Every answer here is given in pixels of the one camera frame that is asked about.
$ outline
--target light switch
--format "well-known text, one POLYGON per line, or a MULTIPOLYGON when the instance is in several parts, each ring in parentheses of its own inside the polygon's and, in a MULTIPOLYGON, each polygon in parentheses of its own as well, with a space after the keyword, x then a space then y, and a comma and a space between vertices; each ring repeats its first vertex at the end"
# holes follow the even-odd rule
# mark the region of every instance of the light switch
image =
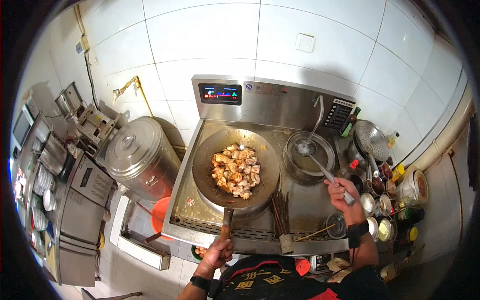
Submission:
POLYGON ((295 41, 295 49, 312 53, 313 45, 315 45, 315 38, 313 36, 308 36, 302 33, 297 34, 297 41, 295 41))

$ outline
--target colander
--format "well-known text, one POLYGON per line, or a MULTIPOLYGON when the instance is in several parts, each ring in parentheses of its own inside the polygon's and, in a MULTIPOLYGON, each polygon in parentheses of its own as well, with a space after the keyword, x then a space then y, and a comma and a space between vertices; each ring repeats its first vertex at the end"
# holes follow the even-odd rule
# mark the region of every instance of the colander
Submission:
POLYGON ((388 145, 384 133, 370 121, 359 120, 355 124, 355 135, 360 149, 378 161, 388 159, 388 145))

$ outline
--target yellow bottle cap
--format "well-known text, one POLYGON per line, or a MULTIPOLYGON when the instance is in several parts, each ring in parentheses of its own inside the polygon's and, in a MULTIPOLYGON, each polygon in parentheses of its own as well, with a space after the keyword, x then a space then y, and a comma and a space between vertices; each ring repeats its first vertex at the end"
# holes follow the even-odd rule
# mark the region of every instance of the yellow bottle cap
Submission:
POLYGON ((398 170, 398 173, 399 173, 400 175, 403 175, 403 174, 405 173, 405 169, 403 168, 402 165, 398 165, 398 166, 396 167, 396 169, 398 170))
POLYGON ((418 228, 412 227, 412 229, 410 229, 410 236, 409 236, 410 241, 415 241, 418 236, 419 236, 418 228))

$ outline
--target red trim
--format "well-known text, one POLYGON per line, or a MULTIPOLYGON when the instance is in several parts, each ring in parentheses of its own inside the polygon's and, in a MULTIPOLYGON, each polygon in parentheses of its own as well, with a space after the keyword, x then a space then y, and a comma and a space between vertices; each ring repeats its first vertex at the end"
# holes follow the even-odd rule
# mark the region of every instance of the red trim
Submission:
POLYGON ((230 276, 229 279, 225 280, 225 282, 229 282, 230 279, 232 279, 233 277, 235 277, 235 276, 237 276, 238 274, 241 274, 241 273, 243 273, 243 272, 245 272, 245 271, 255 270, 256 268, 260 267, 260 266, 263 265, 263 264, 278 264, 278 265, 283 269, 282 265, 281 265, 278 261, 266 261, 266 262, 261 262, 261 263, 259 263, 257 266, 255 266, 255 267, 253 267, 253 268, 245 268, 245 269, 241 269, 241 270, 236 271, 235 273, 233 273, 232 276, 230 276))
POLYGON ((315 297, 310 298, 308 300, 339 300, 336 297, 337 295, 338 294, 336 294, 334 291, 327 288, 327 290, 325 292, 321 293, 320 295, 316 295, 315 297))

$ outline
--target wok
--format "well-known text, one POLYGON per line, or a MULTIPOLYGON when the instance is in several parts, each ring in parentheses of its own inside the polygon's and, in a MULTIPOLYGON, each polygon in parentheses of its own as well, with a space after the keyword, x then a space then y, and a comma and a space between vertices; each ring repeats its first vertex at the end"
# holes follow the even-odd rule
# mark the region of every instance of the wok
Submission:
POLYGON ((230 224, 235 209, 253 206, 267 200, 278 183, 280 168, 275 150, 263 137, 246 129, 225 129, 210 135, 195 152, 192 166, 193 180, 198 191, 209 201, 224 207, 221 240, 230 237, 230 224), (238 143, 255 150, 260 165, 260 184, 251 189, 247 200, 235 198, 216 185, 212 177, 213 154, 222 152, 228 145, 238 143))

